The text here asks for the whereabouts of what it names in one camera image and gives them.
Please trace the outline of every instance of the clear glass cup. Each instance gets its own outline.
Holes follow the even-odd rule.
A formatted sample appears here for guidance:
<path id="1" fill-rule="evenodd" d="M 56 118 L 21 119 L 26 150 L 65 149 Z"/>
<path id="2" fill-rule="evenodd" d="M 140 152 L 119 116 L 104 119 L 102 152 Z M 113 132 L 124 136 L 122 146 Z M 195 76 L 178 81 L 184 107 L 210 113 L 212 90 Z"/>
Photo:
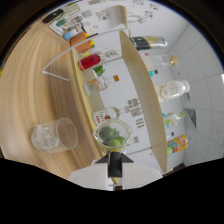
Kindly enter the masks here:
<path id="1" fill-rule="evenodd" d="M 37 125 L 31 141 L 41 152 L 58 153 L 74 149 L 78 144 L 78 133 L 71 120 L 61 118 Z"/>

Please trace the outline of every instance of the plastic container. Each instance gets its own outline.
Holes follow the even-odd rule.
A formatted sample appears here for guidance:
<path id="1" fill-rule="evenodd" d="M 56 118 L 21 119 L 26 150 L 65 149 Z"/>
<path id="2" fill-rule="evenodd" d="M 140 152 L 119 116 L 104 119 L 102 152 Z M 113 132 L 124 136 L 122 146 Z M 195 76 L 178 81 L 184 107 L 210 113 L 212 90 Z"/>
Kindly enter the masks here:
<path id="1" fill-rule="evenodd" d="M 100 76 L 96 79 L 93 79 L 87 83 L 83 84 L 83 89 L 86 95 L 92 95 L 95 93 L 99 93 L 109 87 L 110 83 L 119 81 L 118 75 L 114 75 L 112 78 L 106 78 L 104 76 Z"/>
<path id="2" fill-rule="evenodd" d="M 170 127 L 174 127 L 178 121 L 185 117 L 184 112 L 181 112 L 179 115 L 170 113 L 163 117 L 164 127 L 168 129 Z"/>
<path id="3" fill-rule="evenodd" d="M 184 150 L 188 146 L 188 139 L 185 135 L 179 135 L 178 137 L 167 142 L 167 156 L 170 157 L 175 153 Z"/>
<path id="4" fill-rule="evenodd" d="M 116 135 L 114 135 L 114 138 L 117 138 L 118 136 L 122 136 L 126 140 L 123 142 L 123 144 L 120 144 L 117 147 L 110 147 L 110 146 L 104 144 L 105 138 L 102 138 L 102 133 L 101 133 L 101 129 L 103 127 L 110 127 L 112 129 L 115 129 Z M 117 151 L 121 151 L 123 148 L 125 148 L 127 146 L 128 141 L 132 135 L 132 132 L 133 131 L 132 131 L 131 127 L 129 127 L 125 122 L 118 120 L 118 119 L 110 119 L 110 120 L 101 122 L 100 125 L 97 126 L 97 128 L 93 132 L 93 137 L 98 142 L 98 144 L 100 145 L 100 147 L 104 153 L 108 152 L 108 151 L 117 152 Z"/>
<path id="5" fill-rule="evenodd" d="M 83 71 L 83 70 L 86 70 L 94 65 L 99 64 L 100 61 L 101 61 L 101 59 L 98 54 L 91 54 L 90 56 L 78 61 L 78 66 Z"/>
<path id="6" fill-rule="evenodd" d="M 101 122 L 108 119 L 118 119 L 121 114 L 129 113 L 130 108 L 124 107 L 121 109 L 117 109 L 116 107 L 108 107 L 104 110 L 100 110 L 93 113 L 93 121 L 96 125 L 99 125 Z"/>
<path id="7" fill-rule="evenodd" d="M 178 98 L 190 91 L 190 84 L 185 80 L 162 83 L 154 87 L 160 103 Z"/>

